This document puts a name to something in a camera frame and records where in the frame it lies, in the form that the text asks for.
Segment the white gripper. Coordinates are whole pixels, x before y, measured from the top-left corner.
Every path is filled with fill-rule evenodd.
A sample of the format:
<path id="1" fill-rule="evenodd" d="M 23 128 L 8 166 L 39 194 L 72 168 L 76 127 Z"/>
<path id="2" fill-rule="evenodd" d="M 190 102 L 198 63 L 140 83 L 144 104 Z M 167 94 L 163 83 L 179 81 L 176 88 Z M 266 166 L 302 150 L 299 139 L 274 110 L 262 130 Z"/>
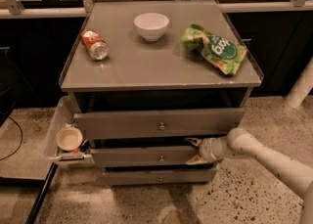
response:
<path id="1" fill-rule="evenodd" d="M 221 138 L 194 138 L 188 137 L 186 141 L 199 147 L 200 155 L 186 161 L 187 165 L 212 163 L 224 157 L 223 140 Z"/>

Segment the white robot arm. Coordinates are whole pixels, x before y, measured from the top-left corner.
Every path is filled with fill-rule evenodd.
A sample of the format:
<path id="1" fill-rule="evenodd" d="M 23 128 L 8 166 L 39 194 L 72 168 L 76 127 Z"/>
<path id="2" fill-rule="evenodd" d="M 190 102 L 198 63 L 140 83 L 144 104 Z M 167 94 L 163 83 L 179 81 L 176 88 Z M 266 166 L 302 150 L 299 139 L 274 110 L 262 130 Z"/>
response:
<path id="1" fill-rule="evenodd" d="M 187 137 L 197 154 L 188 165 L 213 163 L 223 158 L 251 157 L 303 199 L 299 224 L 313 224 L 313 168 L 260 143 L 242 128 L 217 138 Z"/>

